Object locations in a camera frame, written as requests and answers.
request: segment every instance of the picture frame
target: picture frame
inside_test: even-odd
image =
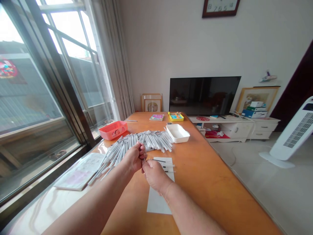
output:
[[[279,86],[242,88],[236,111],[241,114],[252,101],[262,101],[269,111],[278,92]]]
[[[145,99],[144,111],[145,112],[161,112],[162,100],[161,99]]]
[[[143,93],[140,97],[141,99],[141,111],[145,112],[145,105],[144,105],[144,101],[146,99],[161,99],[161,111],[162,111],[162,94],[160,93]]]

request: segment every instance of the white plastic tray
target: white plastic tray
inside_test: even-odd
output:
[[[166,125],[166,131],[169,133],[170,137],[174,143],[187,142],[190,134],[179,124]]]

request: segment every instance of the clock face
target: clock face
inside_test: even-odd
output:
[[[238,0],[208,0],[206,12],[234,11]]]

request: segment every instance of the wall clock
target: wall clock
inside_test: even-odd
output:
[[[235,16],[240,0],[204,0],[202,18]]]

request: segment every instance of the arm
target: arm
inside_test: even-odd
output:
[[[102,181],[65,211],[44,234],[100,234],[125,187],[146,158],[145,147],[137,142],[120,164]]]
[[[143,160],[142,169],[150,186],[166,200],[181,234],[226,234],[167,176],[160,163],[153,160]]]

